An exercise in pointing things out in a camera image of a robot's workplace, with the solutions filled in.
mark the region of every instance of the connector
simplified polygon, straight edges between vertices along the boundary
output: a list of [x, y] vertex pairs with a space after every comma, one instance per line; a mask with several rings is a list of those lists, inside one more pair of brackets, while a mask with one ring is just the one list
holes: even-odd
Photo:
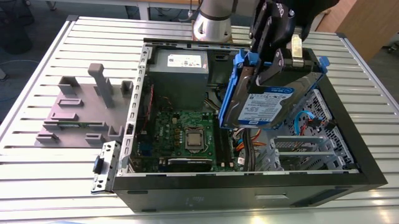
[[307, 119], [306, 124], [307, 126], [316, 128], [320, 126], [323, 119], [322, 118], [314, 118], [314, 119]]

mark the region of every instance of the floor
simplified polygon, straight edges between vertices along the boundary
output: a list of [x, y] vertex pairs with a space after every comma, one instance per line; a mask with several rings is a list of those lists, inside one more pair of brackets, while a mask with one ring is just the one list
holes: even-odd
[[[34, 42], [34, 48], [30, 52], [20, 55], [10, 55], [0, 49], [0, 67], [10, 75], [10, 78], [0, 82], [0, 123], [12, 107], [16, 97], [24, 85], [30, 79], [31, 74], [35, 71], [38, 63], [58, 35], [66, 18], [71, 14], [92, 17], [110, 17], [127, 19], [127, 11], [131, 18], [139, 19], [139, 13], [136, 7], [111, 6], [111, 5], [88, 5], [80, 3], [63, 3], [58, 2], [56, 11], [50, 11], [46, 2], [32, 1], [30, 9], [35, 16], [35, 23], [26, 27], [26, 31]], [[178, 21], [178, 19], [187, 18], [187, 10], [164, 9], [158, 11], [151, 10], [151, 19], [159, 21]], [[234, 15], [232, 25], [248, 26], [251, 18], [246, 16]], [[30, 60], [6, 63], [11, 60]], [[378, 55], [370, 61], [370, 67], [376, 73], [380, 81], [386, 85], [394, 98], [399, 101], [399, 90], [395, 89], [399, 86], [399, 52], [388, 54], [386, 49], [382, 49]]]

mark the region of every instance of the wooden furniture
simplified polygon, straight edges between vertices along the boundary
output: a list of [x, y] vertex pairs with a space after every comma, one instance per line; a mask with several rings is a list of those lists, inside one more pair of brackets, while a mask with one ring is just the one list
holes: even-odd
[[399, 30], [398, 0], [342, 0], [316, 31], [343, 33], [368, 61]]

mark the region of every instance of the metal workbench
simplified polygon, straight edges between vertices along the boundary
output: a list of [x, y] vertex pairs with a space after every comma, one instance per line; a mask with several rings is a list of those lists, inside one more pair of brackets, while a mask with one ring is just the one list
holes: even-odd
[[[234, 27], [234, 42], [250, 43]], [[370, 147], [388, 184], [311, 209], [207, 211], [135, 215], [115, 195], [91, 195], [100, 149], [39, 148], [36, 133], [60, 90], [62, 76], [95, 83], [90, 63], [111, 82], [135, 82], [143, 38], [191, 39], [191, 24], [80, 17], [67, 21], [0, 126], [0, 222], [138, 219], [138, 223], [398, 223], [399, 107], [351, 44], [336, 34], [311, 33], [304, 46], [328, 56], [328, 78]]]

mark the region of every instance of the hard drive label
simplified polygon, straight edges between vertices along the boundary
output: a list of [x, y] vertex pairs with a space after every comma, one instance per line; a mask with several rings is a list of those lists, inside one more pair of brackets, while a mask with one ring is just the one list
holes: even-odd
[[202, 68], [200, 55], [170, 55], [168, 67]]
[[294, 88], [267, 87], [263, 94], [250, 94], [242, 113], [239, 123], [242, 125], [264, 125], [275, 119], [283, 106], [282, 101], [292, 96]]

